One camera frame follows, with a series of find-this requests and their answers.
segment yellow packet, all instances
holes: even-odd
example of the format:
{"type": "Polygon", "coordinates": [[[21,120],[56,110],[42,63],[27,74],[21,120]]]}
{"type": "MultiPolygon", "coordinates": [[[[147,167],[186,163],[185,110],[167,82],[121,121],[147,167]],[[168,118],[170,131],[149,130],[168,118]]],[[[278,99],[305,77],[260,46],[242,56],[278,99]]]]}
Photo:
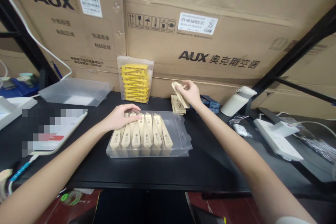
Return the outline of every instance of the yellow packet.
{"type": "Polygon", "coordinates": [[[125,91],[125,95],[126,94],[128,96],[147,96],[148,92],[127,92],[127,91],[125,91]]]}
{"type": "Polygon", "coordinates": [[[125,87],[125,92],[136,92],[136,91],[148,92],[149,87],[125,87]]]}
{"type": "Polygon", "coordinates": [[[147,70],[148,66],[144,64],[126,64],[123,65],[120,69],[122,72],[133,72],[137,71],[140,69],[146,69],[147,70]]]}
{"type": "Polygon", "coordinates": [[[149,75],[147,74],[147,75],[145,75],[145,76],[141,76],[141,75],[133,75],[133,74],[131,74],[132,72],[129,72],[129,73],[124,73],[124,72],[121,72],[121,77],[123,77],[123,78],[131,78],[131,79],[133,79],[133,78],[146,78],[146,79],[149,79],[149,75]]]}
{"type": "Polygon", "coordinates": [[[147,103],[148,102],[148,99],[145,99],[145,100],[141,100],[141,99],[137,99],[137,97],[125,97],[125,100],[129,100],[129,101],[132,101],[132,102],[141,102],[141,103],[147,103]]]}
{"type": "Polygon", "coordinates": [[[125,83],[125,88],[135,88],[135,87],[148,87],[149,84],[147,82],[134,82],[134,83],[125,83]]]}
{"type": "Polygon", "coordinates": [[[143,94],[143,95],[139,95],[139,94],[132,94],[132,93],[125,93],[125,97],[134,97],[134,98],[137,98],[139,100],[143,100],[143,99],[146,99],[148,98],[148,94],[143,94]]]}
{"type": "Polygon", "coordinates": [[[149,84],[149,80],[147,80],[147,78],[123,78],[122,80],[124,83],[134,83],[134,82],[147,82],[149,84]]]}

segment desk surface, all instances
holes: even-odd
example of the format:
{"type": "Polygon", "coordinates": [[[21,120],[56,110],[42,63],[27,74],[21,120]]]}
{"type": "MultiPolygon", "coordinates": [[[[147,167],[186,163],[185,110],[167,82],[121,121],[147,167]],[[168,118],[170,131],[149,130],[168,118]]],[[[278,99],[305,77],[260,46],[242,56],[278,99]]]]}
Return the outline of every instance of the desk surface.
{"type": "MultiPolygon", "coordinates": [[[[120,93],[111,92],[98,107],[89,107],[88,116],[64,144],[61,151],[79,138],[87,129],[101,121],[115,106],[128,103],[120,100],[120,93]]],[[[151,97],[148,104],[137,104],[142,110],[171,111],[169,99],[151,97]]],[[[57,103],[46,103],[39,99],[32,109],[87,108],[57,103]]],[[[242,193],[250,192],[245,179],[228,158],[216,138],[203,123],[199,115],[189,113],[185,127],[192,138],[193,150],[189,157],[120,158],[111,159],[106,147],[112,132],[105,134],[94,146],[71,177],[68,186],[81,188],[143,188],[176,189],[186,191],[209,191],[242,193]]],[[[230,118],[219,117],[227,122],[230,118]]],[[[17,118],[0,131],[0,170],[8,168],[21,159],[22,141],[28,134],[23,127],[22,117],[17,118]]],[[[313,186],[291,163],[277,157],[263,137],[255,130],[252,119],[241,122],[254,138],[245,138],[264,158],[280,180],[294,194],[319,195],[313,186]]],[[[40,156],[18,180],[23,183],[58,153],[40,156]]]]}

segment empty plastic box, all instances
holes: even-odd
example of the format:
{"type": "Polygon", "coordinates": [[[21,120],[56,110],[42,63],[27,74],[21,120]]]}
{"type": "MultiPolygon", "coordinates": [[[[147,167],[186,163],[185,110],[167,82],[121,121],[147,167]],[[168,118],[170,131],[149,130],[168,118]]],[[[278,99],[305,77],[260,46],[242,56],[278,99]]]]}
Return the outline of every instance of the empty plastic box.
{"type": "Polygon", "coordinates": [[[107,82],[65,78],[39,94],[46,102],[97,107],[112,88],[107,82]]]}

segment white power strip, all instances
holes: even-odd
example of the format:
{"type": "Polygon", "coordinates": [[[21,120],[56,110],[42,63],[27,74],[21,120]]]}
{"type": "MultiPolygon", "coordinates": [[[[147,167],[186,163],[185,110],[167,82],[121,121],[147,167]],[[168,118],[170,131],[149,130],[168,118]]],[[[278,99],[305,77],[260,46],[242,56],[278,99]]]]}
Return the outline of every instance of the white power strip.
{"type": "Polygon", "coordinates": [[[260,119],[255,119],[253,122],[276,154],[287,161],[303,160],[303,157],[294,149],[285,137],[276,134],[271,130],[271,127],[273,126],[272,123],[260,119]]]}

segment sticker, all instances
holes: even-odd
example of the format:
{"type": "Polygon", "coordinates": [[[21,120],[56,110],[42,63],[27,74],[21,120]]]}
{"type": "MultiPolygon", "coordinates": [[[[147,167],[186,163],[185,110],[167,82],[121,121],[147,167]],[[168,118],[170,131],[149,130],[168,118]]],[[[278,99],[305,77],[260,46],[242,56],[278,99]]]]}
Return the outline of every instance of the sticker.
{"type": "Polygon", "coordinates": [[[80,0],[83,13],[90,16],[103,17],[100,0],[80,0]]]}
{"type": "Polygon", "coordinates": [[[181,12],[178,30],[213,35],[218,19],[181,12]]]}

